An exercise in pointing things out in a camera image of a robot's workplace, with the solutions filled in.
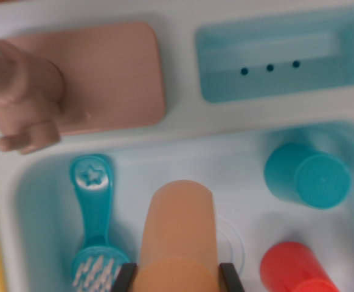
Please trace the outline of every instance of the teal cup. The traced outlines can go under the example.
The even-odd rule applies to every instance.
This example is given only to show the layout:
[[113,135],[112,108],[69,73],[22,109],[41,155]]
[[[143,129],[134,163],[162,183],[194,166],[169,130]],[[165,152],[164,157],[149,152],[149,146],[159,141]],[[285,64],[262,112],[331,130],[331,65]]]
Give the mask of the teal cup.
[[302,144],[276,149],[266,162],[265,181],[279,199],[316,209],[337,206],[351,186],[349,168],[343,161]]

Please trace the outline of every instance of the toy sink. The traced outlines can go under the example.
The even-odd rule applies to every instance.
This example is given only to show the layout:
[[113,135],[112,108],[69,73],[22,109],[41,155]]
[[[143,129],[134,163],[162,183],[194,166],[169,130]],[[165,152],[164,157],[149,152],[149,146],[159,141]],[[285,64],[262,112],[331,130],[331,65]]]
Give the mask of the toy sink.
[[[263,80],[279,72],[281,62],[292,66],[299,60],[300,67],[290,69],[306,76],[313,68],[334,74],[325,75],[330,78],[319,86],[282,81],[277,91],[273,87],[264,92],[253,87],[260,84],[255,79],[237,98],[234,83],[223,97],[210,85],[214,99],[202,93],[203,74],[209,71],[200,59],[200,52],[208,49],[206,42],[197,42],[200,35],[208,41],[214,33],[216,43],[230,34],[227,42],[216,44],[221,57],[239,29],[244,34],[236,41],[247,46],[248,28],[259,29],[264,52],[273,46],[268,24],[276,23],[273,37],[279,38],[288,19],[296,18],[294,32],[301,38],[291,47],[302,49],[316,15],[325,24],[319,28],[325,37],[314,36],[310,45],[319,46],[314,52],[322,63],[311,61],[312,51],[305,50],[287,59],[264,54],[266,59],[235,62],[235,67],[241,80]],[[333,26],[327,20],[331,18]],[[268,20],[261,25],[257,19]],[[147,22],[157,34],[167,114],[151,127],[64,137],[62,143],[27,156],[0,152],[0,250],[7,291],[72,289],[70,265],[83,229],[69,166],[76,156],[88,153],[111,159],[116,177],[110,239],[132,261],[139,259],[151,196],[165,183],[191,179],[213,193],[219,261],[234,263],[246,291],[266,291],[259,278],[260,261],[270,246],[285,240],[309,246],[339,290],[354,291],[354,68],[342,63],[354,58],[354,43],[335,55],[345,46],[343,38],[352,36],[338,38],[336,32],[342,22],[345,27],[354,24],[354,1],[17,2],[0,5],[0,38],[133,20]],[[205,66],[224,70],[223,63],[212,61]],[[311,68],[302,73],[308,62]],[[272,72],[267,64],[273,64]],[[241,75],[243,67],[249,69],[247,75]],[[263,72],[253,75],[255,68]],[[230,99],[234,101],[219,103]],[[306,142],[341,158],[352,174],[348,199],[330,210],[315,210],[273,196],[263,169],[271,152],[287,142]]]

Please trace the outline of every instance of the toy faucet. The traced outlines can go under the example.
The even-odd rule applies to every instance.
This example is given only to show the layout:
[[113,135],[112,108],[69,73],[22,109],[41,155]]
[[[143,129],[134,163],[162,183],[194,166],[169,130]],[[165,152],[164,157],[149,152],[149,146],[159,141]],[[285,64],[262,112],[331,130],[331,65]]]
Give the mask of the toy faucet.
[[53,118],[63,93],[54,64],[0,40],[0,150],[26,154],[59,142]]
[[112,24],[0,40],[0,150],[144,127],[165,113],[153,29]]

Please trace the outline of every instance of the brush bristles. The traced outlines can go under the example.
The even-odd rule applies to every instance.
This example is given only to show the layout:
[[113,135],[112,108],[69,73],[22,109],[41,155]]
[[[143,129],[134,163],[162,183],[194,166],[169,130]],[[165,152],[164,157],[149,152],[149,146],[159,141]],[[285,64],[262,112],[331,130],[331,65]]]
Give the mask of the brush bristles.
[[97,258],[92,265],[93,258],[89,257],[86,262],[82,262],[77,269],[73,286],[77,287],[77,292],[109,292],[113,282],[120,272],[120,266],[113,272],[114,259],[104,265],[104,256]]

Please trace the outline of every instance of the red plastic cup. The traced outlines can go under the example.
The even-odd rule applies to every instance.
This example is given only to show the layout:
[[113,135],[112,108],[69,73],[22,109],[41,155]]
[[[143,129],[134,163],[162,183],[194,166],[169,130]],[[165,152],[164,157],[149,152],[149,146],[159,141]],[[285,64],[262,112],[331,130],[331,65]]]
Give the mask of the red plastic cup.
[[314,253],[297,242],[272,246],[262,258],[260,276],[270,292],[339,292]]

